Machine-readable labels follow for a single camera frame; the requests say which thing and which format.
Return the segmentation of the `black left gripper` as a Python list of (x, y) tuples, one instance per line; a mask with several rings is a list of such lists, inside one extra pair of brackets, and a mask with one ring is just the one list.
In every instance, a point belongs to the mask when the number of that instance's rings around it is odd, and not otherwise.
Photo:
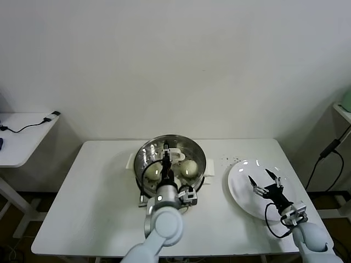
[(165, 185), (170, 185), (175, 187), (175, 181), (174, 181), (174, 172), (171, 169), (172, 163), (169, 162), (171, 160), (171, 154), (170, 154), (170, 148), (169, 148), (169, 143), (167, 140), (164, 141), (163, 143), (163, 159), (167, 161), (162, 161), (162, 169), (161, 169), (161, 181), (158, 184), (158, 187), (165, 186)]

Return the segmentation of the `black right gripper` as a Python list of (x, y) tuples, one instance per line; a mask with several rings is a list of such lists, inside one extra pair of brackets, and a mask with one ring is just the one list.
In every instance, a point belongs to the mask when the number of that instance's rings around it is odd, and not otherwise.
[(268, 169), (265, 171), (275, 181), (275, 184), (262, 188), (258, 186), (250, 176), (248, 176), (250, 184), (252, 185), (255, 194), (263, 195), (263, 198), (272, 200), (278, 212), (282, 213), (286, 208), (292, 205), (292, 202), (290, 202), (283, 194), (284, 188), (280, 177), (277, 177), (272, 171)]

